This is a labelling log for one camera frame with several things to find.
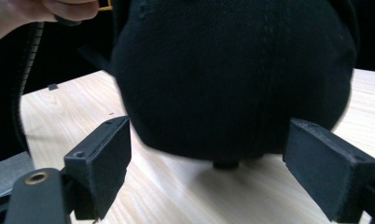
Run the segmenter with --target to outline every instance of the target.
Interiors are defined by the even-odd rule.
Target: wooden table
[[[36,168],[63,155],[102,122],[125,115],[114,79],[90,74],[22,97]],[[375,73],[355,70],[348,110],[334,133],[375,157]],[[368,223],[364,215],[361,223]],[[132,130],[126,181],[102,223],[329,223],[279,155],[220,172],[212,163],[147,148]]]

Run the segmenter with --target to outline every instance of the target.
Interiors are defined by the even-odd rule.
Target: table
[[[126,112],[114,79],[97,72],[59,84],[53,91],[24,95],[21,114],[35,167],[62,169],[69,150],[102,122]],[[354,70],[351,101],[334,133],[375,157],[374,72]],[[361,223],[368,222],[364,215]],[[222,172],[209,161],[147,148],[132,129],[126,181],[101,223],[330,222],[280,155]]]

